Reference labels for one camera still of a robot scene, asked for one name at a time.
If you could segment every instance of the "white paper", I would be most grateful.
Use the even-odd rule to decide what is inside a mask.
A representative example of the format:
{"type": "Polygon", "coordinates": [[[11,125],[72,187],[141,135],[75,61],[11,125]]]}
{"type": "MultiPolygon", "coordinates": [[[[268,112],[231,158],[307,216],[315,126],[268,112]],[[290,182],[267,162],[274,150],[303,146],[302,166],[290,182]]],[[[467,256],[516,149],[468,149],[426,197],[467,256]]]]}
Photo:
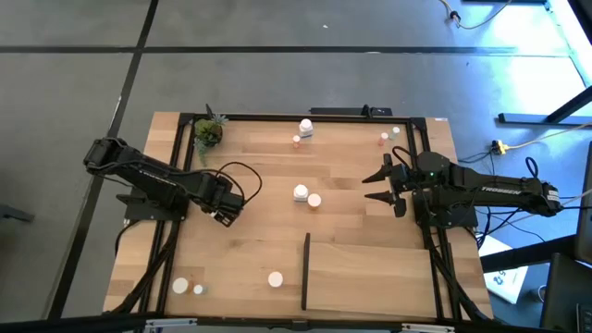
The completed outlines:
{"type": "MultiPolygon", "coordinates": [[[[488,254],[498,253],[512,248],[493,237],[487,236],[481,250],[479,250],[479,256],[488,254]]],[[[518,296],[520,295],[520,289],[524,283],[526,277],[527,266],[518,267],[515,269],[507,269],[505,271],[491,272],[484,274],[485,284],[487,289],[494,294],[500,296],[502,299],[516,304],[518,296]]]]}

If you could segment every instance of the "green plant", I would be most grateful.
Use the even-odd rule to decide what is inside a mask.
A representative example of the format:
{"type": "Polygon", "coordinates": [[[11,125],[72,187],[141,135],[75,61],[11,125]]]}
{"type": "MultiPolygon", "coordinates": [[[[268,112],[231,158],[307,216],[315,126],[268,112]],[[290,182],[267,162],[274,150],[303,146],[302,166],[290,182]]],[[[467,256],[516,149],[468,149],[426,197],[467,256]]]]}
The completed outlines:
{"type": "Polygon", "coordinates": [[[224,115],[212,114],[210,119],[199,119],[195,123],[195,149],[205,167],[205,153],[208,148],[214,147],[222,141],[222,127],[228,119],[224,115]]]}
{"type": "Polygon", "coordinates": [[[199,139],[195,138],[195,150],[200,156],[202,166],[207,167],[207,161],[205,160],[205,152],[207,152],[207,146],[199,139]]]}

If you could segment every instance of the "wooden plank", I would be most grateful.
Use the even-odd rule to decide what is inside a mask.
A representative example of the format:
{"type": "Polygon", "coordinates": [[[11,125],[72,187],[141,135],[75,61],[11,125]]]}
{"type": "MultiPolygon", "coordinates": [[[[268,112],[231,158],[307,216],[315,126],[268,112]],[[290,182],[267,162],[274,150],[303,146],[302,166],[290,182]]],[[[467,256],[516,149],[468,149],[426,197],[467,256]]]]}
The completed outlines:
{"type": "MultiPolygon", "coordinates": [[[[155,113],[144,152],[168,163],[179,113],[155,113]]],[[[432,150],[456,159],[446,121],[427,119],[432,150]]],[[[433,315],[361,314],[347,311],[302,311],[302,242],[306,232],[313,241],[390,249],[422,250],[419,228],[414,224],[408,200],[407,215],[393,216],[392,207],[364,198],[385,191],[386,182],[362,184],[382,163],[382,154],[398,144],[408,148],[405,128],[395,142],[376,144],[388,124],[315,123],[314,136],[294,150],[291,137],[298,124],[291,122],[230,121],[224,140],[207,153],[208,166],[221,167],[241,161],[259,171],[264,180],[261,193],[243,210],[231,228],[216,223],[194,204],[182,224],[171,281],[191,278],[208,292],[201,296],[169,292],[168,315],[237,316],[245,318],[310,318],[328,320],[431,321],[433,315]],[[319,210],[294,203],[291,191],[299,183],[323,197],[319,210]],[[279,289],[267,285],[274,270],[284,275],[279,289]]],[[[190,144],[183,138],[181,151],[190,144]]],[[[184,154],[179,156],[182,163],[184,154]]],[[[197,155],[192,168],[202,168],[197,155]]],[[[257,179],[249,170],[230,166],[227,172],[245,190],[256,189],[257,179]]],[[[117,306],[142,276],[146,267],[154,222],[141,223],[122,237],[105,298],[105,310],[117,306]]],[[[491,315],[475,241],[464,230],[450,230],[449,238],[459,280],[479,308],[491,315]]],[[[154,309],[160,277],[154,281],[150,309],[154,309]]],[[[443,292],[444,282],[440,283],[443,292]]],[[[434,309],[433,302],[426,308],[434,309]]]]}
{"type": "Polygon", "coordinates": [[[312,242],[308,310],[433,317],[427,250],[312,242]]]}

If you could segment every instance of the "wooden table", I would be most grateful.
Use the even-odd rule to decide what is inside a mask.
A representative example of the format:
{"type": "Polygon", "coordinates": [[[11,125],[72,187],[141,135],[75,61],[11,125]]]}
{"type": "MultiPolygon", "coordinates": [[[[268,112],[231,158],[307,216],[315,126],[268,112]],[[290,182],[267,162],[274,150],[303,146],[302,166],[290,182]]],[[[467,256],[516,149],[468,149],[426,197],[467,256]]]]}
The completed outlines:
{"type": "MultiPolygon", "coordinates": [[[[155,113],[144,153],[168,163],[175,140],[179,113],[155,113]]],[[[456,160],[447,119],[427,118],[431,149],[456,160]]],[[[230,228],[190,205],[181,225],[171,281],[187,278],[208,288],[205,295],[177,295],[170,291],[167,315],[222,316],[241,318],[309,318],[327,320],[431,321],[434,318],[392,314],[301,310],[302,247],[305,234],[312,241],[423,249],[419,227],[414,223],[412,200],[407,197],[407,214],[395,218],[392,208],[364,198],[365,193],[385,191],[387,182],[362,184],[382,164],[382,154],[392,145],[408,148],[405,128],[396,141],[379,147],[380,132],[387,124],[315,123],[312,139],[294,149],[291,137],[296,122],[230,121],[224,140],[207,154],[208,167],[218,168],[229,161],[241,161],[263,177],[264,187],[230,228]],[[321,207],[310,211],[305,203],[292,201],[295,185],[305,184],[323,198],[321,207]],[[284,285],[273,289],[267,276],[280,271],[284,285]]],[[[421,152],[416,133],[418,152],[421,152]]],[[[183,138],[181,151],[188,144],[183,138]]],[[[200,168],[194,156],[193,168],[200,168]]],[[[248,169],[229,167],[249,196],[258,180],[248,169]]],[[[119,305],[142,276],[154,235],[154,221],[131,228],[122,237],[105,298],[105,310],[119,305]]],[[[475,240],[462,228],[448,231],[456,275],[486,315],[492,316],[475,240]]],[[[149,309],[154,309],[160,277],[153,284],[149,309]]],[[[440,277],[445,314],[450,316],[448,291],[440,277]]],[[[393,300],[405,302],[404,299],[393,300]]],[[[434,308],[433,299],[425,308],[434,308]]]]}

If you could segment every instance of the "black robotic arm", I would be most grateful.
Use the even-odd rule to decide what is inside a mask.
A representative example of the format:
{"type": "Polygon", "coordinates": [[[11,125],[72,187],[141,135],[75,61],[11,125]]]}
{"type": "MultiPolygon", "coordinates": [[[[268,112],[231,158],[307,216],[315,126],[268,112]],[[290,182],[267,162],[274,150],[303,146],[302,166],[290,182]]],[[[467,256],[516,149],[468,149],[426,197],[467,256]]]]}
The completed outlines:
{"type": "Polygon", "coordinates": [[[237,186],[240,195],[231,192],[233,180],[224,172],[214,169],[184,172],[142,154],[118,138],[95,140],[84,165],[96,176],[118,175],[142,192],[140,196],[119,195],[118,199],[125,204],[139,201],[153,208],[176,211],[186,210],[189,199],[227,227],[246,204],[240,186],[237,186]]]}
{"type": "Polygon", "coordinates": [[[561,210],[557,189],[538,178],[482,175],[433,152],[419,154],[416,165],[416,169],[404,164],[393,166],[390,155],[385,154],[380,170],[363,182],[388,179],[390,191],[365,196],[394,205],[395,216],[404,216],[406,204],[400,194],[421,194],[432,215],[427,219],[430,225],[441,227],[450,226],[452,211],[457,207],[514,207],[541,216],[555,216],[561,210]]]}

